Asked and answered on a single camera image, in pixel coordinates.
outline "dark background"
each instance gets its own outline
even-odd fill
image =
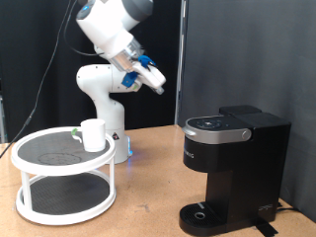
[[[179,125],[238,105],[291,121],[280,197],[316,221],[316,1],[188,5]]]
[[[22,128],[36,101],[41,77],[48,66],[68,0],[1,1],[0,78],[9,141]],[[92,43],[75,22],[74,8],[67,38],[77,49],[94,53]],[[153,15],[131,30],[157,63],[167,82],[159,96],[143,85],[137,93],[111,94],[125,107],[125,128],[174,123],[179,53],[181,0],[159,0]],[[101,57],[73,52],[60,37],[56,56],[39,96],[37,111],[24,133],[49,127],[78,125],[96,117],[91,99],[77,86],[81,66],[108,63]]]

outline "coffee maker drip tray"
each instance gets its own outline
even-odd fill
[[[185,232],[196,236],[210,236],[226,232],[225,223],[206,202],[183,207],[180,211],[180,227]]]

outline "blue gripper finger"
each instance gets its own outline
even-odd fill
[[[141,63],[141,65],[144,68],[148,68],[149,62],[156,66],[156,63],[153,60],[151,60],[148,56],[145,56],[145,55],[139,56],[138,61]]]

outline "coffee maker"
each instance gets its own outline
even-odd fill
[[[251,106],[223,107],[219,116],[188,119],[183,132],[185,165],[208,175],[205,201],[182,208],[180,227],[195,236],[267,229],[276,219],[290,122]]]

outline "blue light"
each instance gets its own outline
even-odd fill
[[[127,137],[128,140],[128,157],[130,157],[132,155],[132,150],[130,150],[130,137]]]

